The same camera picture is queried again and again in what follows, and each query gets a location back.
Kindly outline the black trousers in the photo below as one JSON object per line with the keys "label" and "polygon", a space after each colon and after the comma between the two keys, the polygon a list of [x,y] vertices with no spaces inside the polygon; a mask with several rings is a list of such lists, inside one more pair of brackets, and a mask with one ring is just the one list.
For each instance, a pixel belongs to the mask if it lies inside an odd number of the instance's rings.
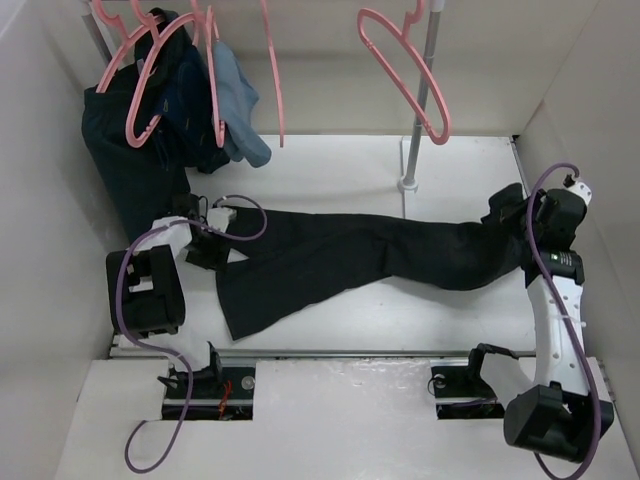
{"label": "black trousers", "polygon": [[521,184],[509,184],[489,198],[486,216],[463,223],[240,207],[229,246],[245,258],[216,275],[231,337],[388,277],[450,291],[485,287],[519,266],[522,248],[500,211],[523,199]]}

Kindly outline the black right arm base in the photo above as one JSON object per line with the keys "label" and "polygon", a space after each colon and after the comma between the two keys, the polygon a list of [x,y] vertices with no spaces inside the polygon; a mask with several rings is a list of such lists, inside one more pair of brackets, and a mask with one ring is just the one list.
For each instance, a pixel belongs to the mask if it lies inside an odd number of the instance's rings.
{"label": "black right arm base", "polygon": [[438,359],[431,363],[427,390],[435,399],[438,420],[502,419],[505,410],[491,387],[480,377],[480,367],[487,353],[497,353],[495,346],[478,344],[466,360]]}

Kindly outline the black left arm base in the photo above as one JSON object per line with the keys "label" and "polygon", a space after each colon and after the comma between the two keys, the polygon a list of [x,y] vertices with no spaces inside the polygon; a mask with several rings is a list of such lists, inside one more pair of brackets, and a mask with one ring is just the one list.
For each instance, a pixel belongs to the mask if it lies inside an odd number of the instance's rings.
{"label": "black left arm base", "polygon": [[[161,408],[163,420],[178,420],[188,387],[186,371],[173,365],[158,381],[165,387]],[[256,365],[234,360],[227,362],[209,344],[209,363],[194,372],[187,421],[250,421],[254,413]]]}

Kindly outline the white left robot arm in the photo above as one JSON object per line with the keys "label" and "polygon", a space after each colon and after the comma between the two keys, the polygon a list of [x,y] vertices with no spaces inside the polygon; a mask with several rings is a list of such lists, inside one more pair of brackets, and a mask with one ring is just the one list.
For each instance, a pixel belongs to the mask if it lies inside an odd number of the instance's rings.
{"label": "white left robot arm", "polygon": [[117,334],[131,344],[165,356],[178,372],[189,371],[189,384],[204,397],[223,387],[223,371],[215,359],[194,360],[169,344],[183,327],[187,308],[177,260],[180,254],[206,266],[226,264],[227,230],[235,214],[211,209],[204,222],[181,216],[156,220],[133,244],[106,256],[110,317]]}

